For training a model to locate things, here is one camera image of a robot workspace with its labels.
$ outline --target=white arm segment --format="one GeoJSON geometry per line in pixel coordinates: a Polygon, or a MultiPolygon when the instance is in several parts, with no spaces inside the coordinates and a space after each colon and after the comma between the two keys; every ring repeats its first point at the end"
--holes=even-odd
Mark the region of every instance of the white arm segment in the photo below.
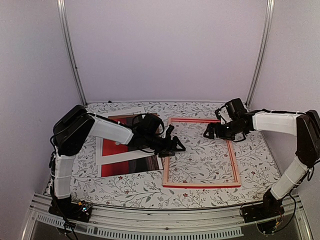
{"type": "MultiPolygon", "coordinates": [[[[93,118],[94,124],[88,134],[89,136],[108,139],[126,145],[134,135],[129,128],[97,117],[93,118]]],[[[70,196],[70,182],[75,158],[76,155],[57,155],[55,157],[54,194],[58,199],[70,196]]]]}
{"type": "Polygon", "coordinates": [[[252,117],[257,131],[272,131],[297,136],[297,120],[300,114],[256,113],[252,117]]]}
{"type": "Polygon", "coordinates": [[[280,200],[284,198],[294,186],[298,185],[297,183],[307,171],[308,167],[301,163],[299,158],[295,156],[293,162],[285,170],[279,181],[271,188],[271,193],[275,199],[280,200]]]}

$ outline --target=white wall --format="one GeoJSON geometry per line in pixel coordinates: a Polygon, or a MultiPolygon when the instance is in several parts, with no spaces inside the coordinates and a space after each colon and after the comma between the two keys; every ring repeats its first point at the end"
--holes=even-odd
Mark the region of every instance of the white wall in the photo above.
{"type": "Polygon", "coordinates": [[[246,98],[267,0],[68,0],[89,102],[246,98]]]}
{"type": "MultiPolygon", "coordinates": [[[[265,59],[251,109],[320,113],[320,1],[275,1],[265,59]]],[[[296,151],[293,136],[265,134],[282,171],[296,151]]],[[[298,189],[314,239],[320,239],[320,165],[298,189]]]]}
{"type": "Polygon", "coordinates": [[[54,123],[80,103],[56,0],[0,1],[0,239],[49,179],[54,123]]]}

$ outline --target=vertical metal rail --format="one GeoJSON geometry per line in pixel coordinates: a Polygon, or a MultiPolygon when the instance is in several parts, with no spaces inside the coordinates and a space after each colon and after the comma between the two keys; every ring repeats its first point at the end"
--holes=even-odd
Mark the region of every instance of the vertical metal rail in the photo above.
{"type": "Polygon", "coordinates": [[[80,81],[80,76],[79,76],[79,72],[78,72],[78,68],[77,68],[77,64],[76,64],[74,50],[73,50],[72,44],[71,44],[71,37],[70,37],[70,32],[69,32],[68,20],[67,20],[65,0],[57,0],[57,5],[58,5],[58,12],[59,12],[60,22],[61,22],[61,27],[62,27],[62,33],[64,36],[66,50],[67,50],[67,53],[69,56],[76,89],[78,91],[82,105],[86,106],[87,100],[85,97],[84,89],[83,89],[81,81],[80,81]]]}
{"type": "Polygon", "coordinates": [[[263,27],[263,34],[262,34],[259,55],[255,65],[254,74],[253,74],[253,78],[250,85],[250,90],[245,102],[248,107],[250,107],[252,103],[252,100],[254,98],[255,91],[257,88],[261,67],[263,64],[263,60],[264,60],[264,56],[267,48],[267,42],[268,42],[269,32],[270,32],[271,23],[272,23],[272,16],[274,13],[274,5],[275,5],[275,0],[268,0],[266,5],[265,20],[264,20],[264,27],[263,27]]]}

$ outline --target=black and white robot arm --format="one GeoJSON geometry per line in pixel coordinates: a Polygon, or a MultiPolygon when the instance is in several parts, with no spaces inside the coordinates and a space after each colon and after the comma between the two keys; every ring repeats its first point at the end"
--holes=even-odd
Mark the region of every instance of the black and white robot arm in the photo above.
{"type": "Polygon", "coordinates": [[[221,123],[210,123],[204,137],[243,141],[251,131],[272,131],[297,137],[297,151],[281,178],[264,194],[263,203],[242,208],[246,222],[269,218],[282,213],[282,200],[297,187],[320,158],[320,118],[315,110],[307,112],[269,111],[248,112],[237,98],[227,102],[227,115],[219,108],[215,114],[221,123]],[[236,135],[242,134],[241,140],[236,135]]]}
{"type": "Polygon", "coordinates": [[[68,219],[84,222],[90,218],[89,207],[79,211],[80,207],[71,203],[70,190],[74,160],[88,136],[108,139],[142,151],[145,151],[143,147],[149,147],[148,156],[150,152],[160,157],[173,156],[175,152],[186,150],[177,136],[171,138],[174,129],[172,125],[165,129],[163,121],[153,114],[147,113],[143,118],[139,117],[140,119],[135,118],[138,121],[133,122],[132,126],[127,126],[89,113],[83,106],[77,105],[54,125],[50,139],[54,147],[49,166],[53,180],[50,213],[58,216],[63,213],[68,219]],[[157,133],[160,125],[162,134],[157,133]]]}

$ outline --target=slotted vent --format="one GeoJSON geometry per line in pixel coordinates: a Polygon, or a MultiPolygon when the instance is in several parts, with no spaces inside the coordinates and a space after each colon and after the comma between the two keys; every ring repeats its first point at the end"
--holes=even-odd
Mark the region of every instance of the slotted vent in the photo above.
{"type": "MultiPolygon", "coordinates": [[[[37,220],[58,228],[65,223],[62,219],[42,213],[38,213],[37,220]]],[[[222,240],[243,236],[240,227],[195,233],[135,233],[88,226],[86,232],[80,233],[111,240],[222,240]]]]}

